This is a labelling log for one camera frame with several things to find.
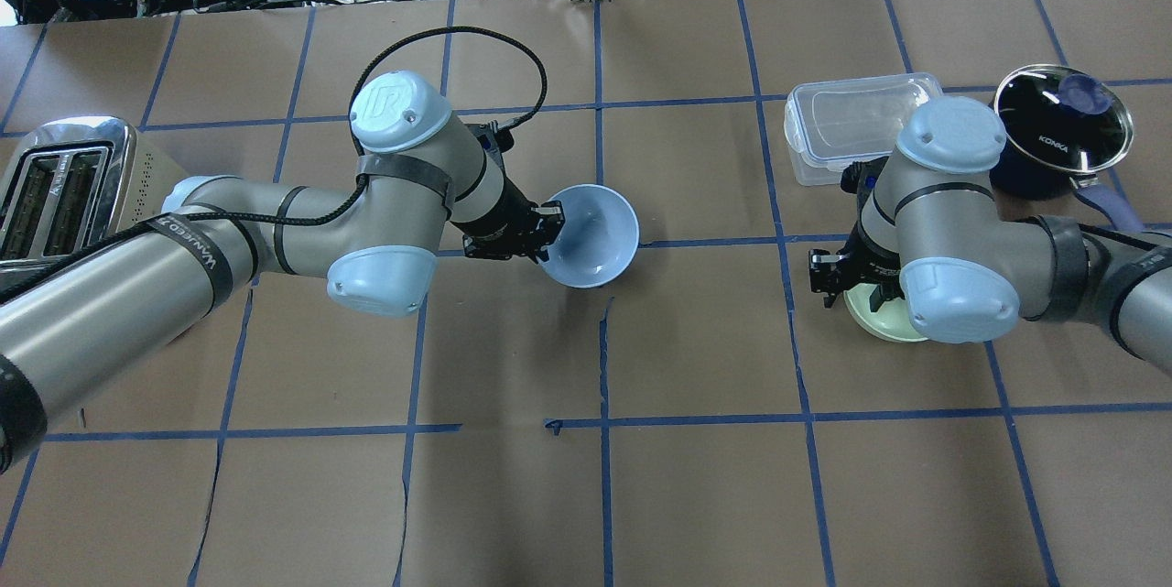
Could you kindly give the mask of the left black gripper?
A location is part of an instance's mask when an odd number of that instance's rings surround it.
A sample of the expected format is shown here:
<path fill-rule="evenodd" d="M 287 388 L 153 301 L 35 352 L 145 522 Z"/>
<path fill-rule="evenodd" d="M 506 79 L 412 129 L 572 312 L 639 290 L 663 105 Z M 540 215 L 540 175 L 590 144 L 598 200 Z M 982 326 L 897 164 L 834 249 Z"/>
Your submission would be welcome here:
<path fill-rule="evenodd" d="M 548 246 L 558 240 L 565 221 L 561 202 L 538 204 L 516 185 L 504 185 L 485 216 L 455 225 L 463 233 L 463 253 L 472 260 L 523 257 L 538 262 L 548 260 Z"/>

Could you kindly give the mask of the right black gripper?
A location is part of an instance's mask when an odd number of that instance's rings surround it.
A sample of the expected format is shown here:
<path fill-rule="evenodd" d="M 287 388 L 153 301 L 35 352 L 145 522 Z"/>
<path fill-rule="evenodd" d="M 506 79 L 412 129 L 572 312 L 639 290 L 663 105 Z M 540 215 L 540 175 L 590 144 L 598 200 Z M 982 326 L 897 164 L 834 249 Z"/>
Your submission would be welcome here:
<path fill-rule="evenodd" d="M 872 240 L 861 225 L 854 225 L 847 241 L 836 253 L 829 250 L 808 250 L 809 291 L 820 294 L 823 307 L 832 309 L 841 292 L 858 284 L 875 284 L 868 295 L 868 310 L 879 313 L 884 307 L 907 310 L 904 291 L 899 284 L 899 255 Z"/>

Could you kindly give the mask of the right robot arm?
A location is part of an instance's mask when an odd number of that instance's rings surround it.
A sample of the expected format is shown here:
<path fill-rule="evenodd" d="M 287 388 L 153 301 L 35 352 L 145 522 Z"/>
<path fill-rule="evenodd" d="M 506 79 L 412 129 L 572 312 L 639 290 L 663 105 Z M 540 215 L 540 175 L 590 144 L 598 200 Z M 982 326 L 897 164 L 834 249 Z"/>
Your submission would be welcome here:
<path fill-rule="evenodd" d="M 1130 221 L 1002 220 L 989 173 L 1007 141 L 992 108 L 967 96 L 918 107 L 887 157 L 841 177 L 856 225 L 838 252 L 809 252 L 811 289 L 832 307 L 875 284 L 879 302 L 902 299 L 909 327 L 939 343 L 988 342 L 1020 320 L 1081 321 L 1167 373 L 1168 236 Z"/>

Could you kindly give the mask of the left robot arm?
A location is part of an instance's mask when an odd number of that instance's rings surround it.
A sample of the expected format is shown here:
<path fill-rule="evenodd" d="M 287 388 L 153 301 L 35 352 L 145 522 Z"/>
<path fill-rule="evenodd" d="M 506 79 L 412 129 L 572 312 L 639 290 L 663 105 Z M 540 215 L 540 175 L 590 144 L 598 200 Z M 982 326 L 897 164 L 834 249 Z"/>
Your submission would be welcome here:
<path fill-rule="evenodd" d="M 266 271 L 322 278 L 335 303 L 402 319 L 428 294 L 447 224 L 468 257 L 548 260 L 563 204 L 522 193 L 427 79 L 361 82 L 349 128 L 360 152 L 352 193 L 182 179 L 159 216 L 4 291 L 4 470 Z"/>

